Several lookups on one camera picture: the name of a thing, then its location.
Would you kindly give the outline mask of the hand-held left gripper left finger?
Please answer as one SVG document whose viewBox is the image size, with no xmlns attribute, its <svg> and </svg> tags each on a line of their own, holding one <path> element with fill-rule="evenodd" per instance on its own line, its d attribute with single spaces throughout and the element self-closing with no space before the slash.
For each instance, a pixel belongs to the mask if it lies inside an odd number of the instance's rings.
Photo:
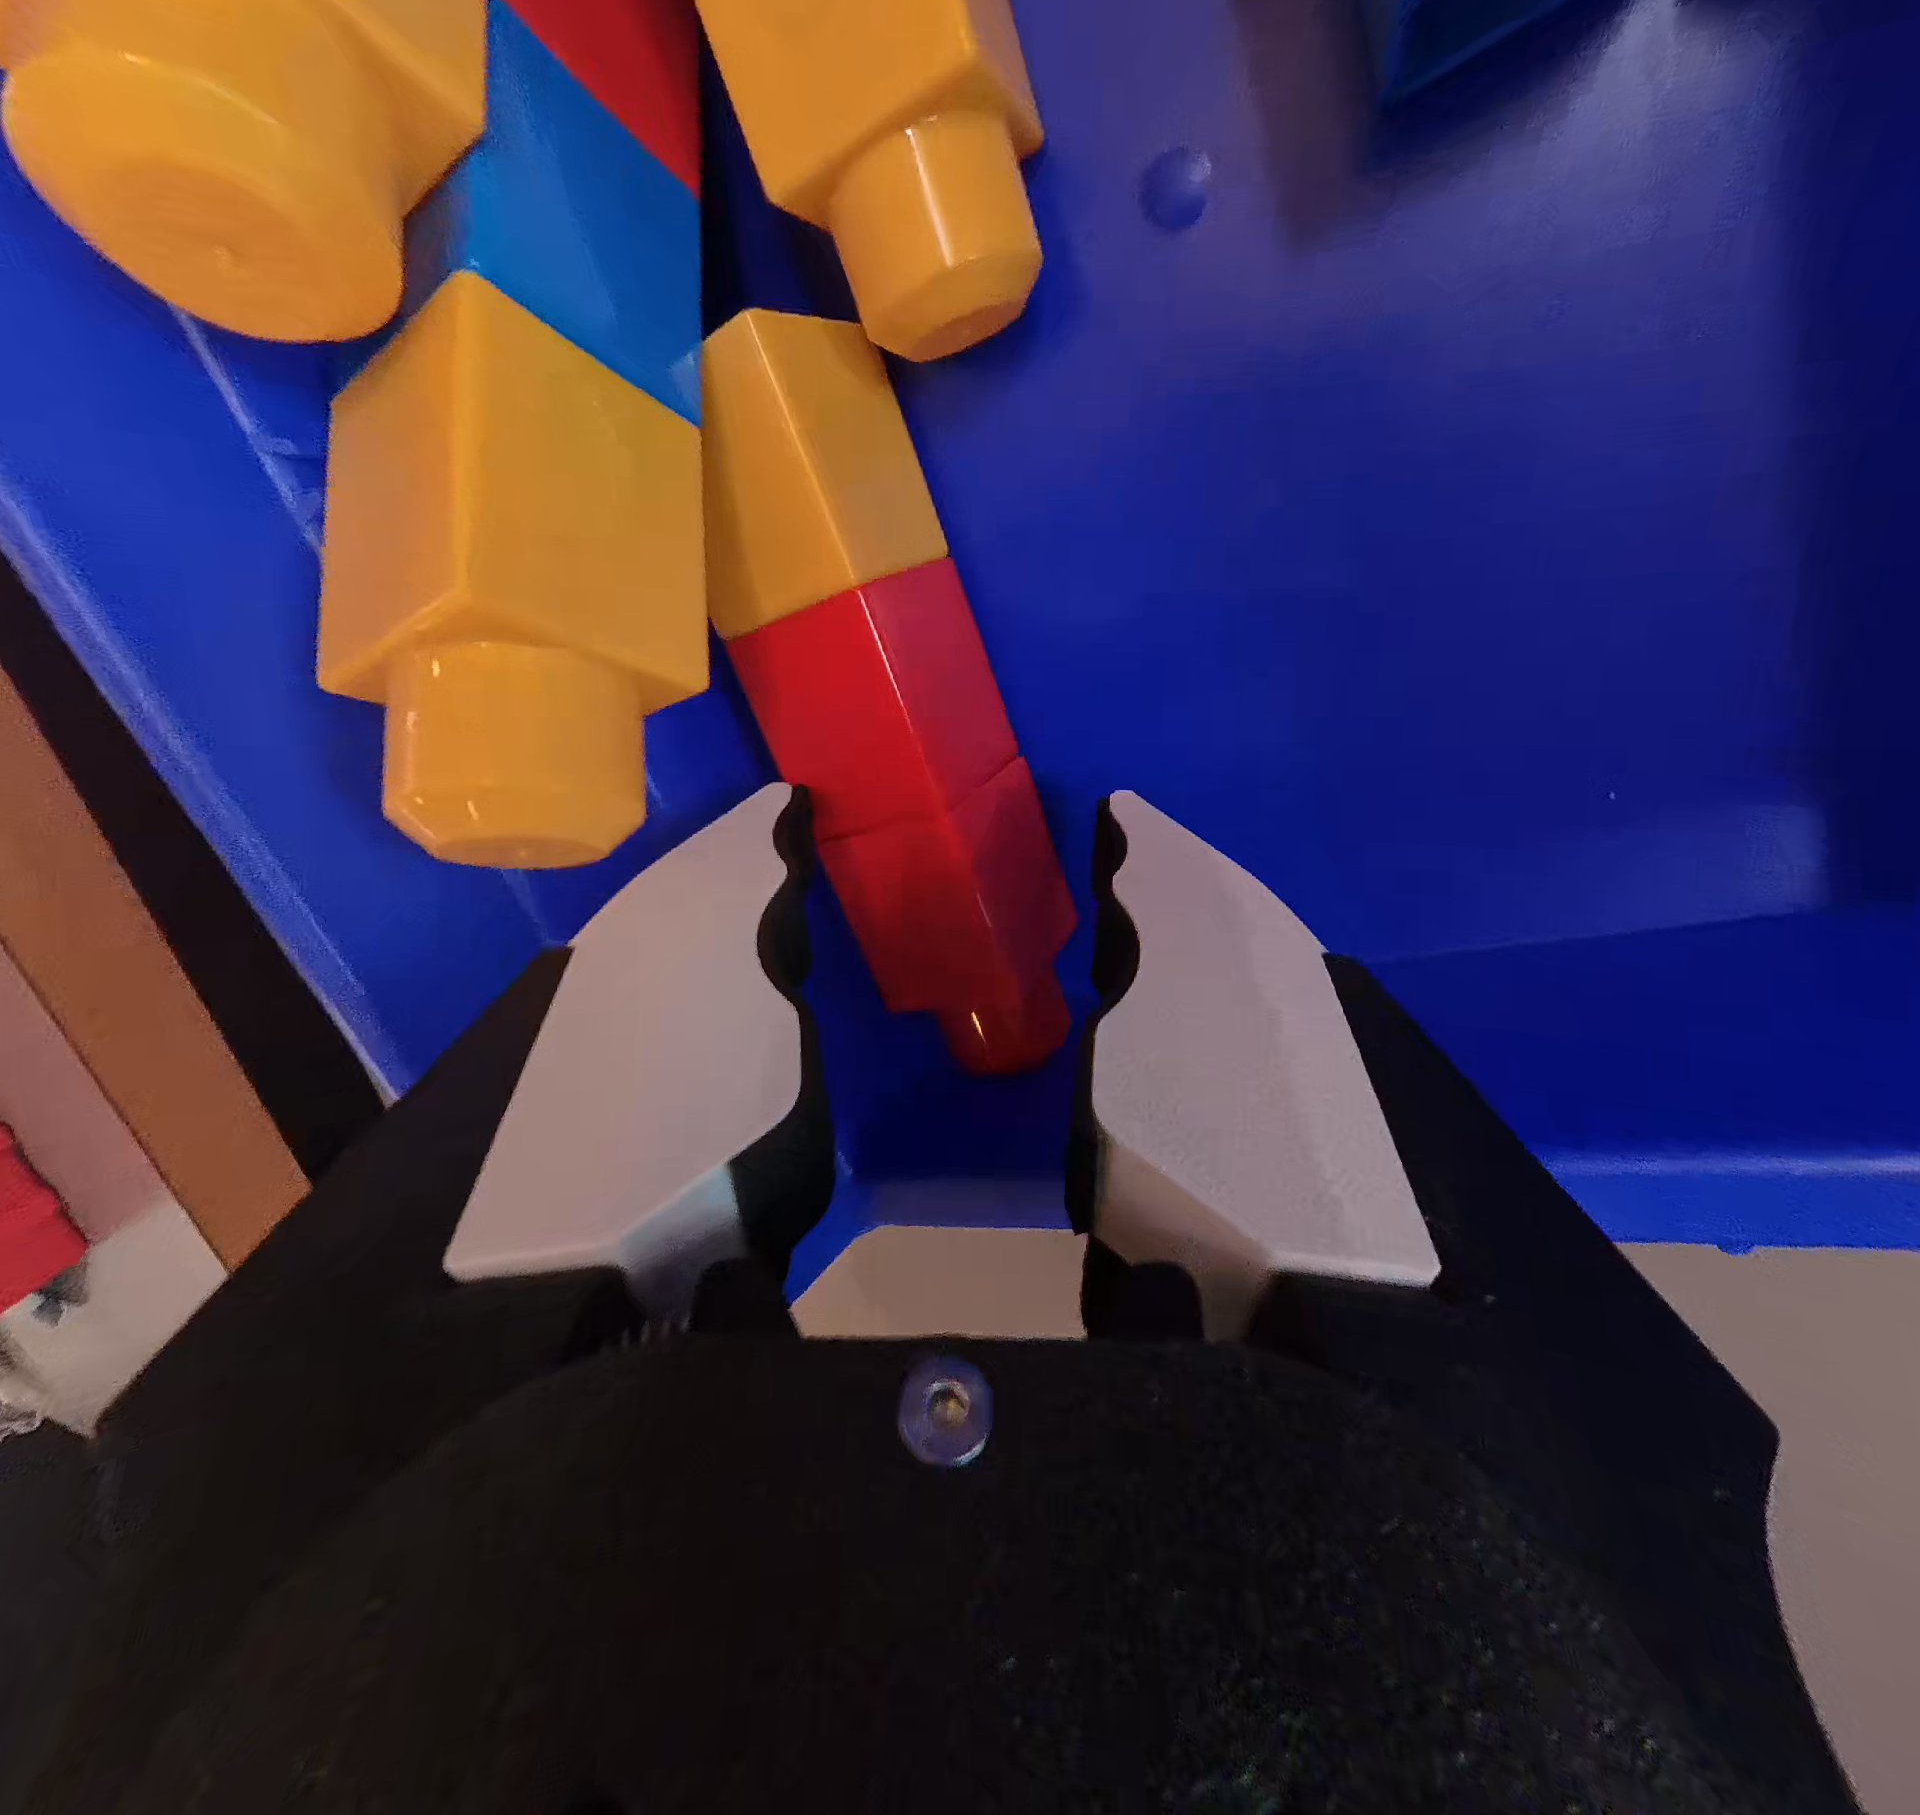
<svg viewBox="0 0 1920 1815">
<path fill-rule="evenodd" d="M 455 1282 L 612 1269 L 674 1326 L 717 1266 L 787 1277 L 835 1188 L 811 857 L 808 794 L 775 783 L 581 929 L 443 1251 Z"/>
</svg>

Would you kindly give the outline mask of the wood-edged side table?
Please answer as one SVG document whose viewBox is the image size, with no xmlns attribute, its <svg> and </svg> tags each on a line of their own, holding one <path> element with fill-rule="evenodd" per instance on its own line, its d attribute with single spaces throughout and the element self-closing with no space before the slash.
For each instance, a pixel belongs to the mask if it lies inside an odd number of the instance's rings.
<svg viewBox="0 0 1920 1815">
<path fill-rule="evenodd" d="M 11 676 L 2 690 L 4 1123 L 95 1244 L 166 1196 L 234 1272 L 310 1181 Z"/>
</svg>

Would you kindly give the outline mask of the orange mega block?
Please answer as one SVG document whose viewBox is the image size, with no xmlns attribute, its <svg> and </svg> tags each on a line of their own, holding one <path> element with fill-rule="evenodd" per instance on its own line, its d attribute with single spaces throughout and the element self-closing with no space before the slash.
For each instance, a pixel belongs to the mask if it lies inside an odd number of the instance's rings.
<svg viewBox="0 0 1920 1815">
<path fill-rule="evenodd" d="M 710 623 L 720 640 L 947 554 L 878 349 L 750 307 L 704 347 Z"/>
</svg>

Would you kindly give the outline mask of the red plastic bin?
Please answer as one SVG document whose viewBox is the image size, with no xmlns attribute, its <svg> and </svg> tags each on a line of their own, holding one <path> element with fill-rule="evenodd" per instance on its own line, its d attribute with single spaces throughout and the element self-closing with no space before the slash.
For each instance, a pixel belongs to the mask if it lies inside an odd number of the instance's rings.
<svg viewBox="0 0 1920 1815">
<path fill-rule="evenodd" d="M 6 1313 L 81 1262 L 88 1242 L 59 1195 L 2 1124 L 2 1294 Z"/>
</svg>

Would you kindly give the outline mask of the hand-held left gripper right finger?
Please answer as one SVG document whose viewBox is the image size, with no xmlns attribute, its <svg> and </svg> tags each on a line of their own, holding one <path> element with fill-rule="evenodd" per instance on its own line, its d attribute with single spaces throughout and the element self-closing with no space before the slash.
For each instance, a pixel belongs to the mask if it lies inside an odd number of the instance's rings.
<svg viewBox="0 0 1920 1815">
<path fill-rule="evenodd" d="M 1276 1292 L 1426 1298 L 1441 1255 L 1326 946 L 1132 790 L 1097 807 L 1093 897 L 1068 1159 L 1088 1333 L 1238 1341 Z"/>
</svg>

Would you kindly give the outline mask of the pile of mega blocks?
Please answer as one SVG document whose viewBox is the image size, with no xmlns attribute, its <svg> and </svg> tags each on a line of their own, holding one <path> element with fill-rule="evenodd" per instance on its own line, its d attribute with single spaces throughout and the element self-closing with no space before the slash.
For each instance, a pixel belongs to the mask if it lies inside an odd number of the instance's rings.
<svg viewBox="0 0 1920 1815">
<path fill-rule="evenodd" d="M 477 867 L 612 855 L 710 685 L 705 341 L 766 307 L 931 361 L 1041 267 L 1010 0 L 4 0 L 4 143 L 185 315 L 371 346 L 318 683 Z"/>
</svg>

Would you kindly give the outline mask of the blue plastic bin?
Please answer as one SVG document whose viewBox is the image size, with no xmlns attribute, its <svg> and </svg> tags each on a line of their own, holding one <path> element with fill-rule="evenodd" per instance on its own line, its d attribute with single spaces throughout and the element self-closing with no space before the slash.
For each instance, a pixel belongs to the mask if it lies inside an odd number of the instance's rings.
<svg viewBox="0 0 1920 1815">
<path fill-rule="evenodd" d="M 1619 1242 L 1916 1251 L 1916 0 L 1578 0 L 1393 109 L 1355 0 L 1013 0 L 1022 315 L 897 371 L 1083 915 L 1136 790 Z M 305 1178 L 772 777 L 725 660 L 612 864 L 382 817 L 317 685 L 329 351 L 4 156 L 4 667 Z"/>
</svg>

